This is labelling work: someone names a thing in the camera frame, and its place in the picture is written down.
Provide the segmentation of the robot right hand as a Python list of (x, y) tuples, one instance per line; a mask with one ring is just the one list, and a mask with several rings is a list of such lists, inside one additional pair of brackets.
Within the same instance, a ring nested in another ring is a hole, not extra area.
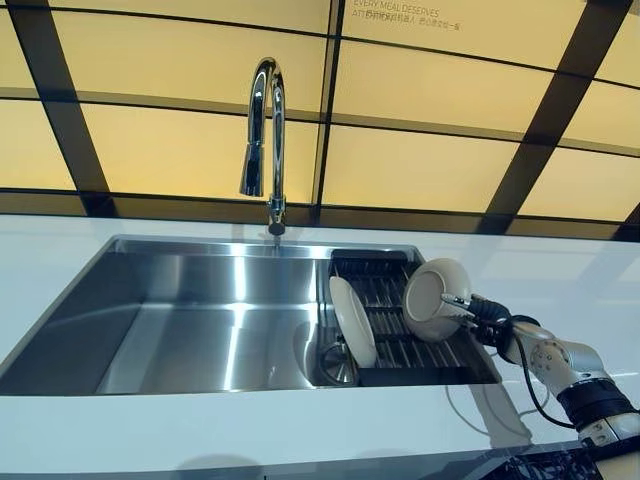
[(469, 313), (469, 322), (472, 324), (469, 330), (479, 343), (496, 349), (504, 344), (509, 332), (508, 319), (511, 316), (504, 305), (476, 294), (464, 298), (452, 293), (442, 293), (440, 297), (444, 303)]

